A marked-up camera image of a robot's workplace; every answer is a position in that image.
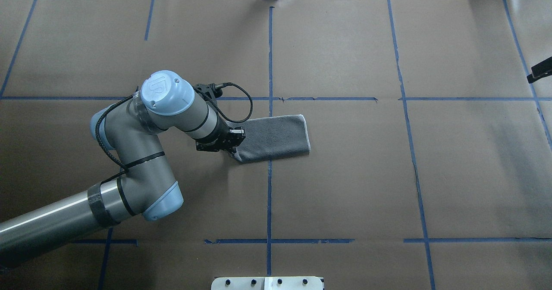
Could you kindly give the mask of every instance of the gray microfiber cloth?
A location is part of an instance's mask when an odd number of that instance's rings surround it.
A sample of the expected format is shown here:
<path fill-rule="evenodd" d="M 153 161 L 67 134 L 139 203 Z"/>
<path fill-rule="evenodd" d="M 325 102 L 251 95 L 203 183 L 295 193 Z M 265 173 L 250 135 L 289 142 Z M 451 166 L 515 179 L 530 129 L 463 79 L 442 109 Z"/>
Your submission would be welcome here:
<path fill-rule="evenodd" d="M 245 129 L 246 137 L 232 155 L 239 162 L 290 158 L 310 152 L 307 122 L 303 115 L 282 115 L 227 124 Z"/>

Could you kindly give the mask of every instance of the black cable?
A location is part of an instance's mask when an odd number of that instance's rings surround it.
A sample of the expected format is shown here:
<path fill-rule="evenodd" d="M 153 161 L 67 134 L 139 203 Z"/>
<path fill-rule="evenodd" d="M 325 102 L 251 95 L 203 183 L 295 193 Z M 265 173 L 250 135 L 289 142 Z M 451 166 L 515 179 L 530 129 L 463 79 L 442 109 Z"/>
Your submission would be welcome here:
<path fill-rule="evenodd" d="M 109 152 L 109 150 L 105 147 L 105 145 L 103 144 L 102 142 L 102 138 L 100 137 L 100 125 L 102 124 L 102 121 L 105 119 L 105 117 L 109 114 L 109 112 L 113 111 L 115 108 L 119 107 L 120 105 L 122 105 L 123 103 L 126 103 L 128 102 L 129 100 L 131 100 L 132 98 L 134 97 L 134 94 L 130 95 L 129 97 L 123 99 L 122 101 L 114 104 L 114 105 L 111 105 L 106 111 L 104 111 L 104 113 L 102 113 L 102 115 L 100 115 L 98 121 L 96 122 L 96 127 L 95 127 L 95 135 L 96 135 L 96 141 L 98 141 L 98 144 L 100 145 L 100 147 L 102 148 L 102 150 L 104 151 L 104 153 L 113 161 L 115 162 L 115 164 L 119 165 L 120 168 L 122 168 L 122 172 L 119 172 L 118 174 L 116 175 L 113 175 L 112 177 L 110 178 L 107 178 L 106 180 L 104 180 L 102 183 L 104 184 L 105 182 L 108 182 L 108 181 L 111 181 L 115 178 L 117 178 L 118 176 L 121 176 L 122 174 L 126 174 L 129 169 L 126 167 L 125 164 L 123 164 L 121 161 L 119 161 L 116 157 L 113 156 L 113 154 L 111 154 L 111 152 Z"/>
<path fill-rule="evenodd" d="M 251 96 L 249 95 L 249 93 L 244 90 L 241 86 L 239 86 L 238 84 L 235 84 L 235 83 L 232 83 L 232 82 L 226 82 L 226 83 L 223 83 L 223 86 L 221 88 L 224 88 L 224 87 L 227 87 L 227 86 L 235 86 L 237 87 L 240 91 L 242 91 L 244 94 L 246 94 L 247 98 L 249 98 L 249 104 L 250 104 L 250 108 L 249 108 L 249 114 L 247 115 L 247 117 L 243 120 L 238 120 L 238 121 L 235 121 L 235 120 L 232 120 L 230 119 L 229 117 L 227 117 L 222 111 L 221 109 L 219 109 L 219 107 L 216 105 L 216 103 L 211 99 L 211 97 L 209 97 L 209 95 L 201 92 L 201 90 L 199 90 L 198 88 L 194 87 L 194 91 L 196 91 L 198 94 L 201 95 L 201 97 L 203 97 L 203 99 L 205 101 L 208 101 L 211 103 L 211 105 L 213 105 L 213 108 L 215 108 L 215 110 L 217 110 L 219 112 L 219 114 L 221 115 L 221 117 L 223 117 L 225 120 L 229 121 L 229 122 L 232 122 L 232 123 L 243 123 L 245 121 L 247 121 L 251 115 L 253 114 L 253 98 L 251 98 Z"/>

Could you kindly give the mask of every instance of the ur logo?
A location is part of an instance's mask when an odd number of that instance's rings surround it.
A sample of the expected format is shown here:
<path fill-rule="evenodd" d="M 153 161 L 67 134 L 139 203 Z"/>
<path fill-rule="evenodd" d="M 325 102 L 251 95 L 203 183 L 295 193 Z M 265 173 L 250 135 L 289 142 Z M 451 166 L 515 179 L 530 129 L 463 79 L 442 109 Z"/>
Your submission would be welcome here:
<path fill-rule="evenodd" d="M 150 91 L 155 94 L 164 93 L 167 89 L 165 77 L 156 78 L 152 84 L 150 84 Z"/>

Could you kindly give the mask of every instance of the metal bracket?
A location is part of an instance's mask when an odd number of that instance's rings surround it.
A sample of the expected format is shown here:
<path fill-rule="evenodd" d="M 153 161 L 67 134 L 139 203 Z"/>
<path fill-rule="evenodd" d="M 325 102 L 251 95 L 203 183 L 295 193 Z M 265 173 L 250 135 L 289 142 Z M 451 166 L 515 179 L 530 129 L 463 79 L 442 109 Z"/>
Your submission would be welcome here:
<path fill-rule="evenodd" d="M 211 290 L 324 290 L 324 278 L 315 276 L 215 278 Z"/>

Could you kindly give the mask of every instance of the light blue joint cap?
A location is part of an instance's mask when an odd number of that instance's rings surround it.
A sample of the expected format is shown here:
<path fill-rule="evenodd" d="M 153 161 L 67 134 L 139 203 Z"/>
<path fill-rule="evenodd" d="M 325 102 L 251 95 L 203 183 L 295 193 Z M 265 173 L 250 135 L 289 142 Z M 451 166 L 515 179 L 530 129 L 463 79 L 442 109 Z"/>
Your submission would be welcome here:
<path fill-rule="evenodd" d="M 100 119 L 100 116 L 107 110 L 109 107 L 102 109 L 98 111 L 95 115 L 92 116 L 92 119 L 90 119 L 90 132 L 92 133 L 92 137 L 94 137 L 94 140 L 98 140 L 96 138 L 96 123 L 98 123 L 98 120 Z M 102 140 L 102 143 L 108 150 L 115 150 L 114 147 L 112 147 L 109 144 L 109 141 L 107 141 L 107 136 L 105 135 L 105 119 L 103 119 L 102 123 L 100 123 L 100 139 Z"/>
<path fill-rule="evenodd" d="M 160 70 L 144 81 L 140 98 L 146 107 L 158 115 L 177 115 L 194 102 L 193 87 L 171 70 Z"/>
<path fill-rule="evenodd" d="M 165 192 L 160 198 L 158 198 L 142 215 L 148 221 L 156 221 L 169 215 L 184 203 L 184 198 L 178 187 L 178 182 L 174 184 Z"/>

